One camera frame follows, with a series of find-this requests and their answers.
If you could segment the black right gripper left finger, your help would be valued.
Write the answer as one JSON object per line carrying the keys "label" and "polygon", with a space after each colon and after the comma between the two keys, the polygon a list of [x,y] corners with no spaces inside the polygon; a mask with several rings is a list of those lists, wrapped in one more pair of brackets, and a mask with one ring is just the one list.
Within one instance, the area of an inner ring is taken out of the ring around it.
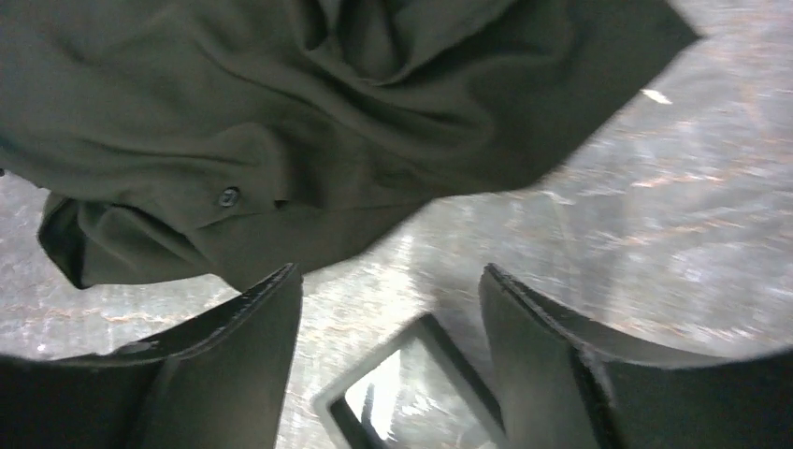
{"label": "black right gripper left finger", "polygon": [[177,326],[105,354],[1,358],[5,448],[271,448],[296,346],[287,265]]}

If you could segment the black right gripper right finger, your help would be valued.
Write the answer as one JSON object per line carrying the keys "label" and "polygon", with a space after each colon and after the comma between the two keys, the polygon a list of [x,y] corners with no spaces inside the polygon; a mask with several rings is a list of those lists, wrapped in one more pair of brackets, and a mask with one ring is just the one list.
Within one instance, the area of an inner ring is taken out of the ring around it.
{"label": "black right gripper right finger", "polygon": [[723,357],[643,340],[497,265],[479,282],[511,448],[788,448],[790,349]]}

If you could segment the black garment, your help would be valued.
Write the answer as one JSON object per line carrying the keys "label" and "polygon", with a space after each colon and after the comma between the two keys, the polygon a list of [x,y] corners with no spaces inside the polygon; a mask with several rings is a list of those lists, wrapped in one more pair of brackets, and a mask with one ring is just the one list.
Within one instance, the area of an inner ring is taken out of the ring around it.
{"label": "black garment", "polygon": [[698,38],[668,1],[5,1],[1,166],[78,289],[244,290],[530,186]]}

